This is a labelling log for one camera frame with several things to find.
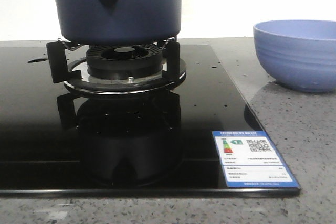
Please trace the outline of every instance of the gas stove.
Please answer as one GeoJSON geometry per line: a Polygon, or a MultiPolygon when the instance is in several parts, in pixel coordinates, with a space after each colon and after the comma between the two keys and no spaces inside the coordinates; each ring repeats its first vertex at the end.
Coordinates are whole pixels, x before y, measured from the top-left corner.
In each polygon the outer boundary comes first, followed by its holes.
{"type": "Polygon", "coordinates": [[[299,185],[271,140],[270,148],[291,182],[230,180],[227,169],[233,166],[223,163],[223,155],[233,155],[233,144],[243,142],[227,143],[227,134],[264,132],[268,137],[267,133],[209,45],[176,49],[175,44],[169,50],[178,52],[178,57],[161,56],[162,47],[83,46],[68,50],[60,42],[52,42],[47,50],[0,48],[0,194],[299,194],[299,185]],[[55,51],[64,57],[50,56],[55,51]],[[147,67],[132,73],[111,70],[113,67],[97,71],[94,67],[97,57],[108,64],[120,55],[141,60],[153,51],[159,55],[154,63],[163,62],[162,67],[150,63],[154,73],[143,75],[147,67]],[[88,57],[94,63],[87,62],[88,57]],[[63,72],[54,66],[60,66],[63,72]]]}

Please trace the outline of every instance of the small screw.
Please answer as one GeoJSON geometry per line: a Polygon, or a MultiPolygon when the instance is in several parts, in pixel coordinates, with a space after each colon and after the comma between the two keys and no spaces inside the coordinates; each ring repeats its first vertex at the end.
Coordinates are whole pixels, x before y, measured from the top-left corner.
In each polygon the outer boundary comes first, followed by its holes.
{"type": "Polygon", "coordinates": [[[133,77],[133,76],[129,76],[129,77],[127,78],[127,80],[128,80],[128,83],[133,83],[133,81],[134,81],[134,77],[133,77]]]}

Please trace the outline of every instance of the white wall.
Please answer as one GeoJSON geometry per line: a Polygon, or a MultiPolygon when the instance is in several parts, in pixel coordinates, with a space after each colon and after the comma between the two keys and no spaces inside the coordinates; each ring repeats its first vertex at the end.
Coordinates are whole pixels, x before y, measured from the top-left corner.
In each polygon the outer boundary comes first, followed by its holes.
{"type": "MultiPolygon", "coordinates": [[[[252,36],[270,19],[336,20],[336,0],[183,0],[179,37],[252,36]]],[[[0,0],[0,40],[60,36],[54,0],[0,0]]]]}

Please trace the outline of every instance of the burner ring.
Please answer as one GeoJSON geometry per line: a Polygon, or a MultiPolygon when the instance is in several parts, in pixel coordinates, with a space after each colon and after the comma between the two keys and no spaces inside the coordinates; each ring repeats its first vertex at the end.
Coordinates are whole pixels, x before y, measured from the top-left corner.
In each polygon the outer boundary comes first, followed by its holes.
{"type": "Polygon", "coordinates": [[[175,82],[162,77],[162,70],[149,77],[135,79],[133,83],[127,83],[126,80],[91,78],[86,71],[87,64],[85,58],[71,63],[69,69],[70,71],[80,70],[83,78],[70,79],[65,81],[64,85],[70,92],[78,93],[82,96],[135,94],[170,89],[180,85],[186,78],[186,64],[182,59],[180,59],[180,78],[175,82]]]}
{"type": "Polygon", "coordinates": [[[162,52],[153,45],[93,46],[86,52],[90,75],[102,79],[141,78],[161,70],[162,52]]]}

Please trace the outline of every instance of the qr code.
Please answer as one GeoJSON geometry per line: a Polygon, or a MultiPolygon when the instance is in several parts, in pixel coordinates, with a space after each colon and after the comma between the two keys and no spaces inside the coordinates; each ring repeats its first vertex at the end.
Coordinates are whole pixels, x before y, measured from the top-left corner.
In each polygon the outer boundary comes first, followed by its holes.
{"type": "Polygon", "coordinates": [[[247,140],[252,152],[271,152],[269,143],[266,140],[247,140]]]}

